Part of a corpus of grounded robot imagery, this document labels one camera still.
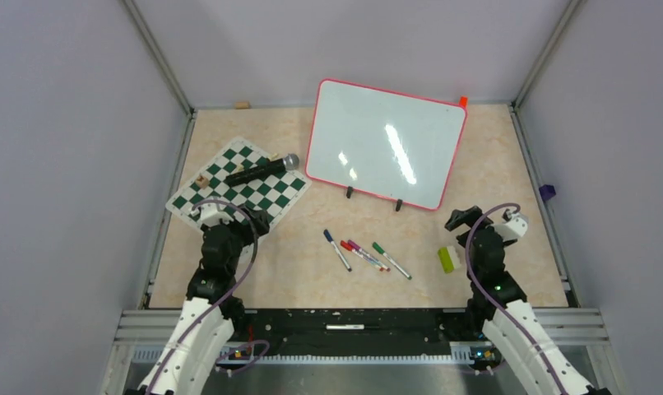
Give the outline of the pink-framed whiteboard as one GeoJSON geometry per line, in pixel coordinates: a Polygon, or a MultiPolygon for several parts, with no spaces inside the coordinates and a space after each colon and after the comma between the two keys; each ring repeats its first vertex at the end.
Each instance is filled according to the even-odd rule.
{"type": "Polygon", "coordinates": [[[327,78],[318,85],[304,172],[396,204],[442,205],[467,106],[327,78]]]}

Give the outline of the blue-capped marker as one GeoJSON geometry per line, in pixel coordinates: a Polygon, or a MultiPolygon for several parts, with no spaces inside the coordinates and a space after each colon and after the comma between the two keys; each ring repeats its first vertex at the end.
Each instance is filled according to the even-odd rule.
{"type": "Polygon", "coordinates": [[[336,244],[336,241],[332,238],[332,235],[331,235],[331,233],[329,232],[329,230],[328,230],[328,229],[325,229],[325,230],[323,231],[323,234],[324,234],[325,238],[327,239],[328,243],[333,247],[333,249],[334,249],[334,251],[335,251],[337,257],[338,257],[338,258],[341,260],[341,262],[343,263],[343,265],[344,265],[346,271],[348,271],[348,272],[352,272],[352,267],[351,267],[351,265],[348,263],[348,261],[347,261],[346,258],[344,257],[343,253],[341,252],[341,250],[339,249],[338,245],[336,244]]]}

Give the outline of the wooden block at wall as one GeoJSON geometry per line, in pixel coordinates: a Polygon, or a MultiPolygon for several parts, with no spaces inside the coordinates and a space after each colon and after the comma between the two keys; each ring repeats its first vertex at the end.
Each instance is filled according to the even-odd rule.
{"type": "Polygon", "coordinates": [[[250,109],[251,104],[248,101],[239,101],[234,104],[235,109],[250,109]]]}

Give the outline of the purple clip on frame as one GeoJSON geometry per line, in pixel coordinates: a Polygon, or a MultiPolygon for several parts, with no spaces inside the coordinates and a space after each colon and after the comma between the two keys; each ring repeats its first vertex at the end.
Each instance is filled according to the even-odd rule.
{"type": "Polygon", "coordinates": [[[540,198],[543,202],[548,202],[550,199],[554,198],[557,195],[554,185],[543,184],[538,188],[540,198]]]}

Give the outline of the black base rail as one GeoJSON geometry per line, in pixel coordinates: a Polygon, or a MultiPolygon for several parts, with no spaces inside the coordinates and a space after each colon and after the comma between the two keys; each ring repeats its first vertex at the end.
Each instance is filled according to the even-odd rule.
{"type": "Polygon", "coordinates": [[[497,355],[470,327],[464,309],[249,309],[231,339],[264,340],[269,356],[497,355]]]}

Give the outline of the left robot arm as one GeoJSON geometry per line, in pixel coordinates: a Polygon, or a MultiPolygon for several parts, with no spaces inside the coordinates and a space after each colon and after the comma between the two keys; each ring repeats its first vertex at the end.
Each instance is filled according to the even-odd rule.
{"type": "Polygon", "coordinates": [[[263,210],[209,198],[197,204],[201,258],[188,283],[178,322],[147,376],[126,394],[200,394],[228,340],[245,333],[247,319],[234,291],[246,248],[254,260],[270,230],[263,210]]]}

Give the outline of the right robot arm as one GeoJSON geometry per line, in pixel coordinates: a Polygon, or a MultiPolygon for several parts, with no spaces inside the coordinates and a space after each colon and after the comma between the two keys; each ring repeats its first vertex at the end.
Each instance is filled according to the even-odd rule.
{"type": "Polygon", "coordinates": [[[476,339],[487,339],[529,394],[607,394],[580,374],[541,325],[524,290],[505,267],[506,248],[528,231],[528,220],[516,203],[493,207],[502,211],[495,223],[478,206],[454,210],[445,227],[466,225],[457,236],[465,250],[473,296],[466,306],[465,327],[476,339]]]}

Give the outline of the green white chessboard mat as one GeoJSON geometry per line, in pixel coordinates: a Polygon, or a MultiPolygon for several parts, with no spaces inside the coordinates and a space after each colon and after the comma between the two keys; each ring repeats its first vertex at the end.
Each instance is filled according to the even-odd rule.
{"type": "Polygon", "coordinates": [[[193,206],[206,198],[218,198],[237,206],[243,204],[265,211],[270,227],[275,228],[309,189],[310,180],[306,176],[293,170],[235,187],[224,183],[228,175],[262,165],[268,161],[268,156],[262,148],[243,137],[230,140],[167,200],[166,210],[194,230],[199,230],[199,213],[193,210],[193,206]],[[199,174],[210,180],[207,188],[200,189],[194,183],[199,174]]]}

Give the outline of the green-capped marker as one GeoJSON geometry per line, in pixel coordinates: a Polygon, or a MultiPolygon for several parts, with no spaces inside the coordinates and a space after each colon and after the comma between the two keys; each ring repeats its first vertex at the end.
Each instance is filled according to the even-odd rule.
{"type": "Polygon", "coordinates": [[[373,248],[380,253],[402,276],[404,276],[407,280],[412,279],[412,275],[405,269],[403,268],[393,257],[391,257],[385,249],[383,249],[377,242],[373,242],[372,244],[373,248]]]}

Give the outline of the black microphone silver head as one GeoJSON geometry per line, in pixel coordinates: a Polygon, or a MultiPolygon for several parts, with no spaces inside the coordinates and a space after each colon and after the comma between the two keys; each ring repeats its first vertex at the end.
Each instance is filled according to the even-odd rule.
{"type": "Polygon", "coordinates": [[[265,164],[230,174],[225,178],[224,183],[227,186],[235,187],[240,184],[247,184],[253,180],[266,179],[272,175],[279,175],[288,171],[296,170],[298,167],[299,157],[296,154],[290,153],[283,158],[269,160],[265,164]]]}

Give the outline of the purple-capped marker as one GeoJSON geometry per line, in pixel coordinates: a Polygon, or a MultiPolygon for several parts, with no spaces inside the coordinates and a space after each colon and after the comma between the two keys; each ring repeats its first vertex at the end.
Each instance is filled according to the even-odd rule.
{"type": "Polygon", "coordinates": [[[352,247],[352,249],[361,255],[364,256],[369,262],[375,264],[382,272],[389,272],[390,268],[387,267],[384,263],[381,263],[377,258],[375,258],[370,252],[361,248],[355,241],[348,239],[347,243],[352,247]]]}

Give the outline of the red marker pen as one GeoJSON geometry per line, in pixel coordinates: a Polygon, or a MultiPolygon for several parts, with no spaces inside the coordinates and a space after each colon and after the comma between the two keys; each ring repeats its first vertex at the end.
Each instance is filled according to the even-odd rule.
{"type": "Polygon", "coordinates": [[[380,272],[384,272],[384,271],[385,271],[385,269],[384,269],[383,266],[381,266],[379,263],[376,263],[376,262],[375,262],[374,260],[372,260],[371,258],[368,258],[368,257],[366,257],[365,255],[363,255],[359,250],[357,250],[357,249],[355,249],[354,247],[352,247],[352,246],[351,246],[349,243],[347,243],[346,241],[344,241],[344,240],[341,241],[341,247],[344,248],[344,249],[346,249],[346,250],[348,250],[348,251],[350,251],[350,252],[352,252],[352,253],[354,253],[354,254],[357,255],[359,258],[362,258],[365,262],[369,263],[370,265],[372,265],[373,267],[375,267],[376,269],[378,269],[380,272]]]}

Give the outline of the green white toy block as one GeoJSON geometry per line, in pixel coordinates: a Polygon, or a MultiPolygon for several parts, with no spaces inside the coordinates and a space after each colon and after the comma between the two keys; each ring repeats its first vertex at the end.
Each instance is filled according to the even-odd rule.
{"type": "Polygon", "coordinates": [[[446,274],[452,273],[462,267],[461,257],[457,249],[452,245],[440,248],[438,250],[438,259],[446,274]]]}

